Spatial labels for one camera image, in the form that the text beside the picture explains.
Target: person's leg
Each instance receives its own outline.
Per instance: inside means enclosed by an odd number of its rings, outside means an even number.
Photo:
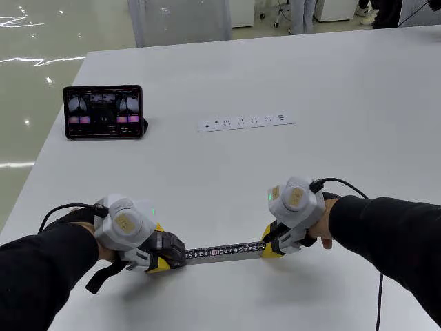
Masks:
[[[356,15],[360,17],[366,17],[369,14],[368,7],[369,0],[358,0],[356,7]]]
[[[362,9],[366,9],[368,3],[369,3],[369,0],[358,0],[358,7],[362,8]]]
[[[303,33],[305,0],[291,0],[291,34]]]
[[[400,20],[402,0],[381,0],[377,17],[372,25],[374,29],[396,28]]]
[[[316,0],[305,0],[303,12],[303,33],[312,33],[312,19],[316,9]]]

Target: white table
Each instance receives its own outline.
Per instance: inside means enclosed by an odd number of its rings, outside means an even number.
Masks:
[[[189,248],[252,241],[272,220],[266,189],[293,174],[439,203],[440,40],[438,26],[89,53],[74,84],[142,85],[149,132],[69,142],[60,114],[1,242],[36,232],[56,205],[110,192],[155,200],[163,226]],[[297,124],[196,132],[198,120],[218,114],[280,110]],[[155,277],[123,272],[92,296],[84,286],[101,267],[79,281],[52,330],[375,326],[378,273],[339,245]],[[437,327],[386,279],[381,330]]]

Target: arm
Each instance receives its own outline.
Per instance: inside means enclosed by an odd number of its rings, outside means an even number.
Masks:
[[[408,289],[441,325],[441,207],[391,198],[326,201],[309,234],[334,238]]]
[[[46,330],[98,257],[93,226],[85,223],[60,224],[1,246],[3,328]]]

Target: power strip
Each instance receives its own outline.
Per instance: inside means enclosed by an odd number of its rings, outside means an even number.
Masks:
[[[296,122],[284,113],[248,117],[223,117],[200,121],[198,123],[198,132],[260,128],[263,126],[282,126],[286,124],[296,124]]]

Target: tape measure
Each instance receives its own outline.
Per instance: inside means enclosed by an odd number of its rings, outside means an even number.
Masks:
[[[265,249],[265,245],[263,241],[255,241],[252,243],[193,248],[185,251],[185,259],[187,265],[258,259]]]

